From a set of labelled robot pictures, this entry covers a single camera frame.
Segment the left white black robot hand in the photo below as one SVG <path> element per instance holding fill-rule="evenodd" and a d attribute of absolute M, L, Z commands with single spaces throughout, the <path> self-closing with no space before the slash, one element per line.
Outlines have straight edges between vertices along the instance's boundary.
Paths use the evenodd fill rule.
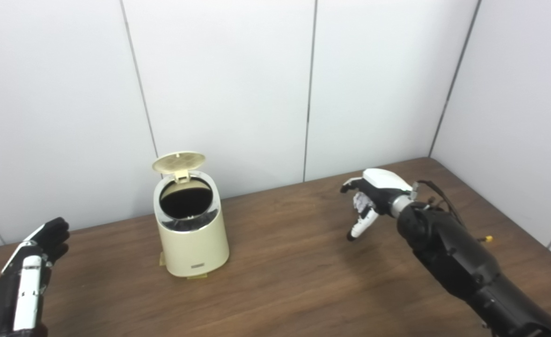
<path fill-rule="evenodd" d="M 0 337 L 46 337 L 44 295 L 56 262 L 68 251 L 69 224 L 52 219 L 28 235 L 0 272 Z"/>

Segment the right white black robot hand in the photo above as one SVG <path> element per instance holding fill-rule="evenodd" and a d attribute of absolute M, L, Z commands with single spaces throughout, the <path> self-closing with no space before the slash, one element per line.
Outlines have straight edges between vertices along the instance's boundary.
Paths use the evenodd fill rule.
<path fill-rule="evenodd" d="M 409 185 L 393 171 L 380 168 L 368 168 L 361 177 L 345 181 L 341 193 L 357 191 L 353 197 L 353 207 L 358 218 L 346 235 L 348 241 L 359 238 L 379 216 L 398 219 L 401 212 L 416 201 L 418 189 L 418 182 Z"/>

